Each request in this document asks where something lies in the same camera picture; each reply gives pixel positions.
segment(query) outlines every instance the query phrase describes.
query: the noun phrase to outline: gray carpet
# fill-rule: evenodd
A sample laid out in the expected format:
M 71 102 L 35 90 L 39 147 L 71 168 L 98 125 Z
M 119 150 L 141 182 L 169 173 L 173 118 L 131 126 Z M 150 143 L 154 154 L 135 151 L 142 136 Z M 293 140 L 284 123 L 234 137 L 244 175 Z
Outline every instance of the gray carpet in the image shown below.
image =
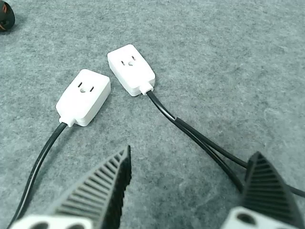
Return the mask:
M 132 43 L 156 73 L 155 94 L 234 155 L 261 151 L 305 190 L 305 2 L 282 0 L 10 0 L 0 34 L 0 228 L 58 125 L 55 104 L 80 69 L 110 77 L 88 127 L 64 130 L 27 214 L 41 214 L 99 161 L 132 147 L 122 229 L 217 229 L 239 195 L 226 174 L 165 119 L 131 97 L 106 54 Z M 243 178 L 244 170 L 229 162 Z M 302 215 L 305 200 L 295 196 Z

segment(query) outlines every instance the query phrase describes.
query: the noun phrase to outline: power cord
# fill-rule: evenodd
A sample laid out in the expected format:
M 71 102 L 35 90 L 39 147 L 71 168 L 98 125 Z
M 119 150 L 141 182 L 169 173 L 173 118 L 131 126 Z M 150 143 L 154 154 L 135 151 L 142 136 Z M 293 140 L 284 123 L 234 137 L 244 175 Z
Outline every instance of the power cord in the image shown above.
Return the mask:
M 196 135 L 194 135 L 190 130 L 182 126 L 180 123 L 176 122 L 176 117 L 174 117 L 158 100 L 158 98 L 154 95 L 152 91 L 147 92 L 147 96 L 151 99 L 151 101 L 155 104 L 155 106 L 161 111 L 161 113 L 170 120 L 176 127 L 186 133 L 195 143 L 197 143 L 229 176 L 232 182 L 235 184 L 236 188 L 239 192 L 243 190 L 243 184 L 237 175 L 232 171 L 232 169 L 207 145 L 204 141 L 199 139 Z
M 234 178 L 233 172 L 229 170 L 229 167 L 225 166 L 223 161 L 219 160 L 220 158 L 216 156 L 217 154 L 212 150 L 212 148 L 244 168 L 247 168 L 248 164 L 222 149 L 216 143 L 200 134 L 183 120 L 179 119 L 178 117 L 174 117 L 160 103 L 157 97 L 153 94 L 153 87 L 156 78 L 155 73 L 132 44 L 125 45 L 117 50 L 109 52 L 107 54 L 107 59 L 110 69 L 131 96 L 147 94 L 156 107 L 162 112 L 162 114 L 180 130 L 185 132 L 191 139 L 193 139 L 203 150 L 205 150 L 226 171 L 228 175 L 230 174 L 229 177 L 235 183 L 237 188 L 239 190 L 242 189 L 239 182 Z M 305 197 L 304 191 L 291 186 L 289 187 L 293 193 Z
M 60 124 L 36 159 L 20 203 L 7 229 L 25 214 L 30 203 L 30 196 L 36 176 L 46 155 L 58 136 L 67 126 L 72 127 L 74 124 L 87 126 L 104 104 L 110 91 L 111 86 L 109 77 L 83 69 L 63 92 L 56 104 L 57 112 L 61 116 L 59 119 Z
M 154 95 L 154 93 L 152 91 L 148 91 L 146 92 L 147 96 L 150 98 L 150 100 L 155 104 L 155 106 L 161 111 L 161 113 L 168 119 L 170 120 L 176 127 L 178 127 L 180 130 L 182 130 L 183 132 L 185 132 L 193 141 L 195 141 L 205 152 L 207 152 L 209 154 L 209 156 L 211 156 L 214 160 L 215 158 L 211 155 L 211 148 L 217 150 L 219 153 L 221 153 L 223 156 L 225 156 L 226 158 L 232 160 L 233 162 L 237 163 L 238 165 L 247 168 L 247 163 L 237 157 L 235 157 L 234 155 L 232 155 L 231 153 L 227 152 L 226 150 L 224 150 L 223 148 L 221 148 L 220 146 L 218 146 L 216 143 L 214 143 L 213 141 L 211 141 L 210 139 L 208 139 L 207 137 L 205 137 L 204 135 L 202 135 L 201 133 L 199 133 L 197 130 L 195 130 L 193 127 L 191 127 L 190 125 L 188 125 L 186 122 L 184 122 L 182 119 L 178 118 L 178 117 L 174 117 L 163 105 L 162 103 L 158 100 L 158 98 Z M 236 185 L 236 187 L 238 188 L 238 190 L 242 190 L 242 188 L 240 188 L 240 185 L 238 184 L 238 182 L 236 182 L 236 180 L 234 180 L 233 176 L 229 175 L 230 179 L 234 182 L 234 184 Z M 299 190 L 295 187 L 292 187 L 290 185 L 288 185 L 288 187 L 290 188 L 290 190 L 295 193 L 298 196 L 304 197 L 305 198 L 305 192 L 302 190 Z
M 32 192 L 32 188 L 34 185 L 34 181 L 36 179 L 36 176 L 39 172 L 39 169 L 46 157 L 46 155 L 48 154 L 48 152 L 50 151 L 52 145 L 54 144 L 54 142 L 56 141 L 56 139 L 58 138 L 58 136 L 63 132 L 63 130 L 67 127 L 67 124 L 65 123 L 60 123 L 59 126 L 56 128 L 56 130 L 54 131 L 54 133 L 51 135 L 51 137 L 49 138 L 49 140 L 47 141 L 47 143 L 44 145 L 42 151 L 40 152 L 40 154 L 38 155 L 38 158 L 36 159 L 36 162 L 32 168 L 32 171 L 30 172 L 27 184 L 24 188 L 20 203 L 16 209 L 16 212 L 13 216 L 13 218 L 11 219 L 9 225 L 7 228 L 10 228 L 10 226 L 13 224 L 13 222 L 15 222 L 16 220 L 20 219 L 21 217 L 23 217 L 26 209 L 29 206 L 29 200 L 30 200 L 30 195 Z

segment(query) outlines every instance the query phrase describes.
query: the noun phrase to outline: black cord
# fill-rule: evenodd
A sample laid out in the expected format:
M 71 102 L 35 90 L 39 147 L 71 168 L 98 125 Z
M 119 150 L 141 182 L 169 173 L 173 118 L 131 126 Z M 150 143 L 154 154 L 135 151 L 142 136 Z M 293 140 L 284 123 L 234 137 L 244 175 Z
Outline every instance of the black cord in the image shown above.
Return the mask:
M 216 149 L 219 153 L 221 153 L 222 155 L 224 155 L 225 157 L 227 157 L 228 159 L 234 161 L 235 163 L 239 164 L 240 166 L 247 168 L 248 163 L 246 163 L 245 161 L 239 159 L 238 157 L 235 157 L 234 155 L 230 154 L 229 152 L 227 152 L 226 150 L 222 149 L 220 146 L 218 146 L 216 143 L 212 142 L 210 139 L 208 139 L 207 137 L 205 137 L 204 135 L 202 135 L 201 133 L 199 133 L 197 130 L 195 130 L 193 127 L 191 127 L 190 125 L 188 125 L 186 122 L 184 122 L 182 119 L 180 118 L 176 118 L 176 122 L 181 124 L 183 127 L 185 127 L 187 130 L 189 130 L 190 132 L 192 132 L 198 139 L 200 139 L 201 141 L 207 143 L 208 145 L 210 145 L 212 148 Z M 295 187 L 292 187 L 290 185 L 287 185 L 291 192 L 304 197 L 305 198 L 305 192 L 302 190 L 299 190 Z
M 232 182 L 235 184 L 236 188 L 240 193 L 242 193 L 244 189 L 244 185 L 241 180 L 237 177 L 237 175 L 233 172 L 233 170 L 205 143 L 200 141 L 196 136 L 194 136 L 190 131 L 185 129 L 183 126 L 179 124 L 175 124 L 180 130 L 186 133 L 195 143 L 197 143 L 229 176 Z
M 27 184 L 25 186 L 25 189 L 23 191 L 20 203 L 17 207 L 17 210 L 15 212 L 15 215 L 13 216 L 13 218 L 10 221 L 10 224 L 8 225 L 7 229 L 10 228 L 10 226 L 13 224 L 13 222 L 15 222 L 16 220 L 20 219 L 28 205 L 29 205 L 29 197 L 33 188 L 33 184 L 34 181 L 36 179 L 36 176 L 38 174 L 38 171 L 46 157 L 46 155 L 48 154 L 50 148 L 52 147 L 52 145 L 54 144 L 54 142 L 56 141 L 56 139 L 58 138 L 58 136 L 61 134 L 61 132 L 64 130 L 64 128 L 67 126 L 67 124 L 65 123 L 60 123 L 59 126 L 56 128 L 56 130 L 54 131 L 54 133 L 51 135 L 51 137 L 49 138 L 49 140 L 47 141 L 47 143 L 44 145 L 42 151 L 40 152 L 38 158 L 36 159 L 36 162 L 32 168 L 32 171 L 30 173 L 30 176 L 28 178 Z
M 156 105 L 156 107 L 161 111 L 161 113 L 170 120 L 176 127 L 186 133 L 195 143 L 197 143 L 207 154 L 224 170 L 224 172 L 229 176 L 229 178 L 236 185 L 239 192 L 243 190 L 243 184 L 237 175 L 231 170 L 231 168 L 204 142 L 198 139 L 192 132 L 184 128 L 181 124 L 177 123 L 176 118 L 161 104 L 158 98 L 153 94 L 152 91 L 147 92 L 148 97 Z
M 221 148 L 220 146 L 218 146 L 216 143 L 214 143 L 213 141 L 211 141 L 209 138 L 207 138 L 206 136 L 202 135 L 200 132 L 198 132 L 197 130 L 195 130 L 193 127 L 191 127 L 190 125 L 188 125 L 186 122 L 184 122 L 182 119 L 178 118 L 178 117 L 174 117 L 163 105 L 162 103 L 158 100 L 158 98 L 153 94 L 152 91 L 147 92 L 148 97 L 151 99 L 151 101 L 156 105 L 156 107 L 161 111 L 161 113 L 167 118 L 169 119 L 172 123 L 179 124 L 180 126 L 184 127 L 186 130 L 188 130 L 189 132 L 191 132 L 197 139 L 199 139 L 202 143 L 205 143 L 206 145 L 214 148 L 215 150 L 217 150 L 219 153 L 221 153 L 222 155 L 224 155 L 226 158 L 232 160 L 233 162 L 239 164 L 240 166 L 247 168 L 248 163 L 239 159 L 238 157 L 235 157 L 234 155 L 232 155 L 231 153 L 229 153 L 228 151 L 224 150 L 223 148 Z M 305 192 L 302 190 L 299 190 L 295 187 L 292 187 L 290 185 L 287 185 L 290 190 L 301 197 L 305 198 Z
M 244 168 L 247 168 L 248 163 L 246 163 L 245 161 L 239 159 L 238 157 L 235 157 L 234 155 L 230 154 L 228 151 L 224 150 L 223 148 L 218 146 L 216 143 L 214 143 L 210 139 L 208 139 L 206 136 L 202 135 L 197 130 L 195 130 L 193 127 L 188 125 L 182 119 L 177 117 L 176 118 L 176 122 L 179 123 L 180 125 L 182 125 L 184 128 L 186 128 L 189 131 L 191 131 L 195 136 L 197 136 L 197 138 L 199 138 L 200 140 L 202 140 L 203 142 L 205 142 L 206 144 L 208 144 L 209 146 L 211 146 L 212 148 L 217 150 L 219 153 L 224 155 L 226 158 L 234 161 L 235 163 L 239 164 L 240 166 L 242 166 Z

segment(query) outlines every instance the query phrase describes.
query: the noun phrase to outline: cord strain relief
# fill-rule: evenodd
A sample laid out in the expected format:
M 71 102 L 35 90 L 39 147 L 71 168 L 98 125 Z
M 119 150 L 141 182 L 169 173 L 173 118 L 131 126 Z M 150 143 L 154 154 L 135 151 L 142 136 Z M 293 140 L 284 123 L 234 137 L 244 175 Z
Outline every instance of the cord strain relief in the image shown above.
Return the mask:
M 143 95 L 146 95 L 147 92 L 153 91 L 153 86 L 149 82 L 145 82 L 139 89 Z
M 75 119 L 69 117 L 60 117 L 59 122 L 67 124 L 68 127 L 72 127 L 73 124 L 75 123 Z

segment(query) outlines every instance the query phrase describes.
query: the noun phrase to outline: electrical outlet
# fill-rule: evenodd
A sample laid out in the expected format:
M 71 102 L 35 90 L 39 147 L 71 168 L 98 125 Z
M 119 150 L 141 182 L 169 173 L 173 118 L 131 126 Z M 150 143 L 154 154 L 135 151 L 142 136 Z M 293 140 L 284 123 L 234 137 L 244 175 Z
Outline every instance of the electrical outlet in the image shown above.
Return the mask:
M 83 69 L 56 104 L 60 122 L 87 126 L 110 94 L 109 77 Z
M 108 53 L 107 58 L 110 69 L 131 96 L 153 90 L 156 76 L 132 44 Z

